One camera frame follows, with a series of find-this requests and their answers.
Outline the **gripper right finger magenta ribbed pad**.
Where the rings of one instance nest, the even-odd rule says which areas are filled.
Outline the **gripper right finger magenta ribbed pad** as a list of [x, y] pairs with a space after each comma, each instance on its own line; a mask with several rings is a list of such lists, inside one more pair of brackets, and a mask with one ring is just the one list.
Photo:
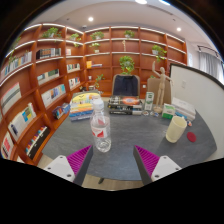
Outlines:
[[159, 157], [137, 145], [134, 146], [133, 155], [144, 185], [181, 170], [167, 155]]

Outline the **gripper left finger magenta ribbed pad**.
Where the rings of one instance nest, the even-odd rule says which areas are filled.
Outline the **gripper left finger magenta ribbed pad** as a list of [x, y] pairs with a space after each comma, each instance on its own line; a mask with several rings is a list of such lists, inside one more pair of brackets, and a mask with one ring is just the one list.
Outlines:
[[44, 170], [81, 186], [92, 156], [93, 146], [89, 145], [69, 156], [59, 155]]

